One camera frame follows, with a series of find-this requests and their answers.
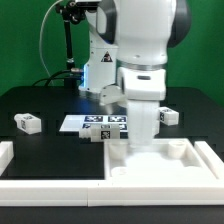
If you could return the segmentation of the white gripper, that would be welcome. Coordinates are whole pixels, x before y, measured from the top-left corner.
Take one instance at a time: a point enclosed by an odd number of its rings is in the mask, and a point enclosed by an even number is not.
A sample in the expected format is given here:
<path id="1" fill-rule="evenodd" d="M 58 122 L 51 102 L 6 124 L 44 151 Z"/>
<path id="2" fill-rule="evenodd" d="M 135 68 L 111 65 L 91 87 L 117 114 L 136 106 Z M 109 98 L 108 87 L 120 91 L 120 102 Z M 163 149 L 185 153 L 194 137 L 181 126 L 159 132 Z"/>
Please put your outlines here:
<path id="1" fill-rule="evenodd" d="M 128 139 L 131 147 L 148 147 L 159 133 L 158 101 L 127 101 Z"/>

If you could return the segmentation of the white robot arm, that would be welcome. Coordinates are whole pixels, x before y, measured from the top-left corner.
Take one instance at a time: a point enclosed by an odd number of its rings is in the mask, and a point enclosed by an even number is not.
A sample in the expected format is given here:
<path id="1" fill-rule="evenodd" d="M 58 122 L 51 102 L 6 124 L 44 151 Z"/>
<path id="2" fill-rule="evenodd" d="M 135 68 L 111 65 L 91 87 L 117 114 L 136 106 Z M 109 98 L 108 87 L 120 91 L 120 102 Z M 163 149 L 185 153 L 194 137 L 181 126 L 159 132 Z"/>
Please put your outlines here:
<path id="1" fill-rule="evenodd" d="M 83 96 L 127 109 L 128 140 L 148 147 L 159 133 L 159 106 L 166 95 L 167 50 L 188 34 L 187 0 L 96 0 L 89 13 L 90 59 Z"/>

